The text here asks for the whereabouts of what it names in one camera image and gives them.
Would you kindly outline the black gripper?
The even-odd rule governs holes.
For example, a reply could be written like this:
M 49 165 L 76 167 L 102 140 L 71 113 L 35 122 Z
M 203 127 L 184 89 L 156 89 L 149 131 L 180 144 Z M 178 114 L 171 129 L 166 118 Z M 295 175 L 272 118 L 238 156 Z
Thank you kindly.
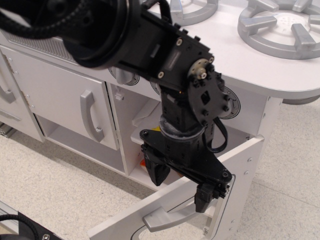
M 224 141 L 216 147 L 213 146 L 213 126 L 199 125 L 185 132 L 174 127 L 160 131 L 143 129 L 139 133 L 151 181 L 160 186 L 174 170 L 195 182 L 197 213 L 204 213 L 213 199 L 225 198 L 232 180 L 232 174 L 216 157 L 228 145 L 228 132 L 222 124 L 217 127 Z

